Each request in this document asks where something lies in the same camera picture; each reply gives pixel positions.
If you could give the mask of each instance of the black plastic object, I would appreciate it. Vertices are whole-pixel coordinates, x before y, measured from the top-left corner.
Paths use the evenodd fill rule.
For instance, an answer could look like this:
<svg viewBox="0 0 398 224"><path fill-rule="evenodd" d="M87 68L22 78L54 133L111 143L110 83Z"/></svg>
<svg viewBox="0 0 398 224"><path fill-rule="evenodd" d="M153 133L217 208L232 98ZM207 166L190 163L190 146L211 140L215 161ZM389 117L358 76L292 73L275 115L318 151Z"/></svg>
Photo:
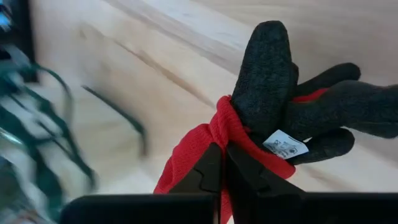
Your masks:
<svg viewBox="0 0 398 224"><path fill-rule="evenodd" d="M87 196L67 205L60 224L214 223L215 200L212 194Z"/></svg>
<svg viewBox="0 0 398 224"><path fill-rule="evenodd" d="M0 0L0 46L14 45L35 63L29 0ZM7 50L0 47L0 61L10 60ZM36 73L23 75L26 82L37 82Z"/></svg>
<svg viewBox="0 0 398 224"><path fill-rule="evenodd" d="M398 194L306 193L233 143L226 179L235 224L398 223Z"/></svg>

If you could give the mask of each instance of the red knit cuff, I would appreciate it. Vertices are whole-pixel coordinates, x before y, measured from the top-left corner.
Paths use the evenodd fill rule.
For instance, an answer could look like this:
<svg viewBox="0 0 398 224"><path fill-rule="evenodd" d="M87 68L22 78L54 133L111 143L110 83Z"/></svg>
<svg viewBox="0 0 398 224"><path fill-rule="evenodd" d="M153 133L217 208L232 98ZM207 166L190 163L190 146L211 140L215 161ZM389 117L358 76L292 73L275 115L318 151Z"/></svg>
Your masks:
<svg viewBox="0 0 398 224"><path fill-rule="evenodd" d="M155 188L155 193L167 193L179 183L201 158L208 146L215 142L223 151L232 141L258 160L266 168L286 179L295 172L295 167L274 154L259 149L249 138L230 103L231 97L224 96L217 103L217 112L210 124L201 124L187 133L174 148ZM227 189L221 192L221 223L226 223L232 214Z"/></svg>

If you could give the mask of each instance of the glove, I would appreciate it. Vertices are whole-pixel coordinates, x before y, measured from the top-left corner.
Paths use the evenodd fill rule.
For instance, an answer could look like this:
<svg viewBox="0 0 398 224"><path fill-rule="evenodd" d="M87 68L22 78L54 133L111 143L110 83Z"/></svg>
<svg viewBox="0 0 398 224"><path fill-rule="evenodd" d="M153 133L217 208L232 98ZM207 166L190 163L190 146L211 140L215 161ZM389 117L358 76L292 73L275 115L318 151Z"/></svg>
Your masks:
<svg viewBox="0 0 398 224"><path fill-rule="evenodd" d="M292 63L287 32L280 22L266 22L253 32L231 103L262 150L270 152L262 143L280 129L299 141L311 138L305 143L309 152L289 163L318 162L352 149L354 136L342 126L398 136L397 86L358 82L360 76L358 66L344 63L296 86L299 68Z"/></svg>
<svg viewBox="0 0 398 224"><path fill-rule="evenodd" d="M354 144L354 138L349 131L340 127L347 125L365 131L364 129L370 125L369 121L374 121L370 119L374 116L360 115L368 114L363 111L360 111L360 114L349 115L358 110L353 106L353 104L358 106L353 99L362 93L354 92L355 89L352 89L350 91L353 97L350 97L347 92L341 92L341 87L337 88L344 83L360 83L344 81L357 80L360 76L359 69L352 64L346 64L343 68L337 70L332 68L331 71L333 74L341 71L346 73L341 75L342 78L329 78L328 74L331 73L326 71L318 78L297 86L298 69L292 63L285 27L276 21L259 24L248 43L232 97L222 97L217 103L217 112L210 123L201 124L188 132L174 148L154 192L168 193L189 173L212 144L216 144L221 148L222 153L225 153L227 144L234 142L251 157L284 179L294 173L293 164L312 162L313 158L315 161L333 157L324 155L331 150L326 146L335 149L335 155L348 152L347 149L351 149ZM371 97L374 89L379 88L381 87L372 86L372 90L364 88L359 91L363 90L367 97ZM384 97L390 98L390 101L396 100L393 96L389 97L389 93L384 94ZM362 100L362 105L370 101L376 104L385 99L378 95L377 98ZM394 105L388 110L394 111ZM378 117L386 118L385 115L388 114L392 118L393 115L390 112L385 113L380 110ZM350 123L347 118L355 119ZM382 119L381 123L377 123L379 132L391 134L384 129L385 121L389 119ZM250 136L246 132L247 128L250 129ZM297 158L303 158L301 161L298 159L285 161L263 147L259 147L277 129L283 130L300 141L312 137L313 139L307 143L310 152L307 155L298 156ZM221 222L226 223L230 216L231 205L228 191L222 189Z"/></svg>

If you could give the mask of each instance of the white tag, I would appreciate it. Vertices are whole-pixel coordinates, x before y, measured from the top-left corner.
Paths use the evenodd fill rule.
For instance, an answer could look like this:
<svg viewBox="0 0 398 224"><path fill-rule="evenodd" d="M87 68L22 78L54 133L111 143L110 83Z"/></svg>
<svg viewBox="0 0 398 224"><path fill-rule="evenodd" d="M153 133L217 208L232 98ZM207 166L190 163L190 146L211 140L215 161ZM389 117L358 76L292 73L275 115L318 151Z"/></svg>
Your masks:
<svg viewBox="0 0 398 224"><path fill-rule="evenodd" d="M274 134L271 134L262 144L283 159L290 159L291 157L308 152L308 148L304 143L290 137L281 130L277 130Z"/></svg>

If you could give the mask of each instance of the black glove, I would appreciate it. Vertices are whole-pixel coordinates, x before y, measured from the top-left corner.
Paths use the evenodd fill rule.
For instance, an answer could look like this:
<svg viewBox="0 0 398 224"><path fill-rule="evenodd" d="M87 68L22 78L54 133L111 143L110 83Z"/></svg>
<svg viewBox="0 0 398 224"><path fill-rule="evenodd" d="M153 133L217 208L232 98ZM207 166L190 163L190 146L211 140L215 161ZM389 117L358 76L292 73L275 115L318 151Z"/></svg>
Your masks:
<svg viewBox="0 0 398 224"><path fill-rule="evenodd" d="M352 149L354 136L342 126L384 138L398 135L397 87L358 82L360 75L356 65L345 63L297 86L299 69L284 25L263 22L248 43L231 103L263 150L262 143L280 129L299 141L311 138L309 152L289 159L291 164L322 161ZM329 89L317 100L292 102L321 88Z"/></svg>

